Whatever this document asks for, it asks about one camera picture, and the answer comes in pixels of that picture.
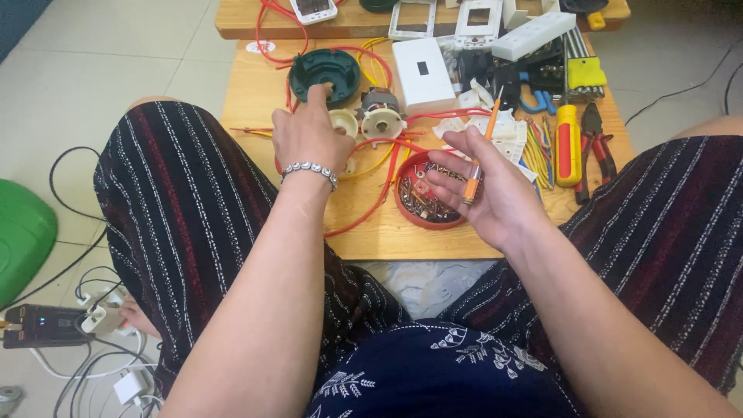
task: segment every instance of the person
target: person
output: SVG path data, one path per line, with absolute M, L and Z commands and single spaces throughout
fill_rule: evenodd
M 353 146 L 322 86 L 273 124 L 282 167 L 338 173 Z M 323 242 L 327 176 L 299 164 L 277 190 L 197 106 L 136 103 L 94 183 L 121 312 L 163 340 L 161 417 L 740 417 L 742 127 L 642 152 L 559 227 L 476 130 L 448 132 L 483 193 L 462 205 L 430 171 L 435 195 L 505 258 L 416 321 Z

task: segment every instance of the red pliers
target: red pliers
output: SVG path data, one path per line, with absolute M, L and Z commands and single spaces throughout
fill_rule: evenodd
M 590 149 L 594 151 L 601 168 L 601 184 L 609 183 L 617 176 L 617 165 L 614 163 L 614 157 L 611 156 L 607 144 L 614 136 L 604 135 L 601 123 L 601 114 L 599 114 L 596 103 L 590 103 L 585 107 L 583 118 L 580 121 L 580 154 L 583 160 L 583 178 L 580 179 L 580 183 L 573 187 L 575 202 L 578 205 L 584 205 L 590 199 L 588 196 L 588 176 L 585 174 L 585 165 Z

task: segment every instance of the red bowl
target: red bowl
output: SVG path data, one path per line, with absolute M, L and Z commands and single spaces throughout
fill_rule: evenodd
M 400 168 L 398 169 L 398 174 L 395 177 L 395 203 L 398 204 L 398 210 L 400 213 L 405 216 L 405 219 L 408 219 L 410 222 L 413 223 L 413 225 L 420 226 L 421 228 L 425 229 L 431 229 L 434 231 L 442 231 L 444 229 L 454 228 L 457 225 L 461 225 L 467 221 L 467 219 L 464 218 L 464 216 L 460 216 L 459 219 L 451 222 L 428 222 L 425 219 L 419 218 L 416 215 L 410 213 L 407 208 L 405 208 L 405 205 L 403 205 L 403 202 L 400 200 L 400 183 L 402 180 L 406 177 L 410 177 L 413 181 L 413 179 L 416 179 L 415 176 L 415 166 L 416 165 L 424 165 L 425 163 L 431 162 L 431 160 L 428 158 L 428 152 L 419 152 L 415 154 L 414 156 L 408 158 L 405 162 L 400 165 Z M 422 196 L 425 196 L 429 199 L 434 199 L 433 190 L 429 190 L 425 193 L 423 193 Z

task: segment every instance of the foot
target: foot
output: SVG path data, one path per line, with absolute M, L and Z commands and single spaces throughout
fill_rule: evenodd
M 119 309 L 119 315 L 121 315 L 121 318 L 124 318 L 124 321 L 126 321 L 127 324 L 134 328 L 160 340 L 163 339 L 160 337 L 160 333 L 155 329 L 155 326 L 152 325 L 152 322 L 150 322 L 147 316 L 144 315 L 144 312 L 142 312 L 142 309 L 140 309 L 133 297 L 126 296 L 126 298 L 124 298 L 124 303 Z

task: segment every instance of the knee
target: knee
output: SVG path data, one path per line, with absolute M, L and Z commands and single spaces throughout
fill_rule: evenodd
M 743 136 L 743 116 L 724 116 L 708 120 L 679 133 L 672 139 L 717 135 Z
M 126 109 L 126 111 L 130 111 L 133 108 L 149 102 L 180 102 L 181 100 L 174 99 L 173 97 L 167 97 L 167 96 L 145 96 L 142 97 L 139 100 L 136 100 L 134 103 L 132 103 L 129 108 Z

